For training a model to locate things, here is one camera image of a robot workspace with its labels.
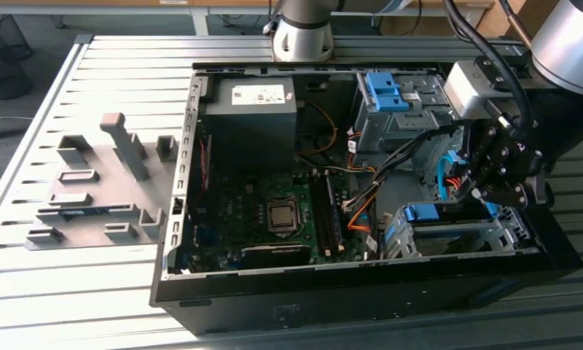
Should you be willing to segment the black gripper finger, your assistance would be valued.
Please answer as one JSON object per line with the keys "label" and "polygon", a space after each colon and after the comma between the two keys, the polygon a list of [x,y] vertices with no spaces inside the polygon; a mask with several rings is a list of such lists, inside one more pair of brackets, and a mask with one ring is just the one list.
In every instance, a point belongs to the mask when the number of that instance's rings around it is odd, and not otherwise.
{"label": "black gripper finger", "polygon": [[466,170],[460,199],[470,197],[474,190],[485,191],[508,154],[506,135],[496,126],[468,125],[462,141]]}
{"label": "black gripper finger", "polygon": [[481,187],[486,202],[520,209],[553,206],[553,190],[545,174],[528,176],[520,182],[498,182]]}

